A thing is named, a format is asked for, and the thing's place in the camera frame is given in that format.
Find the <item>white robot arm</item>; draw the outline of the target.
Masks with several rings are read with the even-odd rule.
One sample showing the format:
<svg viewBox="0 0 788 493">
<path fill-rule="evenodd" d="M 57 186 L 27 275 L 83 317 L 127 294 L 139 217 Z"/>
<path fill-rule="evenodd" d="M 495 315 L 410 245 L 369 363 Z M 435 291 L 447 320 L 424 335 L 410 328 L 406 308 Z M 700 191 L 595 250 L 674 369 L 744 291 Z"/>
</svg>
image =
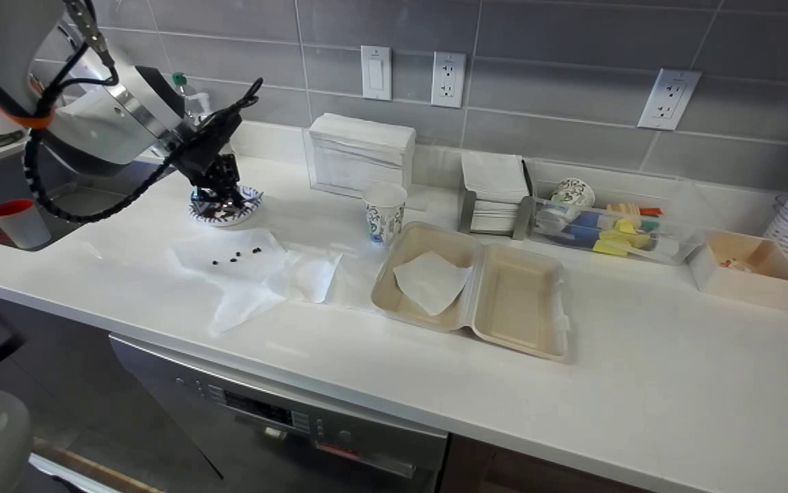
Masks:
<svg viewBox="0 0 788 493">
<path fill-rule="evenodd" d="M 27 131 L 22 176 L 37 204 L 67 223 L 102 223 L 178 170 L 191 213 L 231 226 L 262 194 L 241 183 L 231 139 L 262 82 L 199 123 L 153 65 L 124 64 L 108 45 L 94 0 L 0 0 L 0 113 Z M 163 164 L 119 204 L 80 213 L 54 204 L 39 170 L 48 150 L 80 176 L 105 176 L 158 150 Z"/>
</svg>

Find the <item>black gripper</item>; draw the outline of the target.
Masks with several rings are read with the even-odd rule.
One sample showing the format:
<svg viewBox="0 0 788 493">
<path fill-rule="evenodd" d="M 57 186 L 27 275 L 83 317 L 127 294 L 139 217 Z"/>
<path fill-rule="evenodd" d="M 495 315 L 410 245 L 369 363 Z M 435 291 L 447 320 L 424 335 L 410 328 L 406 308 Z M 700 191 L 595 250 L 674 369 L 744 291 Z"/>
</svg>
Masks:
<svg viewBox="0 0 788 493">
<path fill-rule="evenodd" d="M 225 208 L 225 197 L 227 197 L 231 211 L 239 211 L 245 207 L 235 156 L 223 156 L 223 150 L 235 135 L 235 130 L 241 126 L 241 113 L 260 101 L 260 87 L 262 87 L 262 79 L 254 79 L 241 98 L 235 98 L 231 108 L 217 109 L 212 118 L 206 118 L 167 156 L 167 161 L 182 176 L 187 176 L 191 186 L 204 186 L 199 189 L 204 213 L 219 213 Z"/>
</svg>

